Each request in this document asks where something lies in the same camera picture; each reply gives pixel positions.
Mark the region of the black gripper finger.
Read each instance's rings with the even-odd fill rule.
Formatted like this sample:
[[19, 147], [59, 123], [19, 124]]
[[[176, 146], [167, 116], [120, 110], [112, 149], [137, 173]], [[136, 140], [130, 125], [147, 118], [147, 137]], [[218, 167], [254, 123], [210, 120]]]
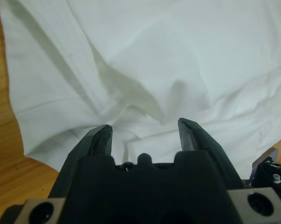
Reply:
[[111, 155], [113, 129], [102, 125], [90, 130], [68, 154], [49, 198], [66, 197], [77, 170], [79, 160], [85, 156]]
[[185, 118], [178, 120], [182, 151], [204, 151], [211, 158], [227, 189], [242, 189], [243, 183], [221, 145], [198, 123]]

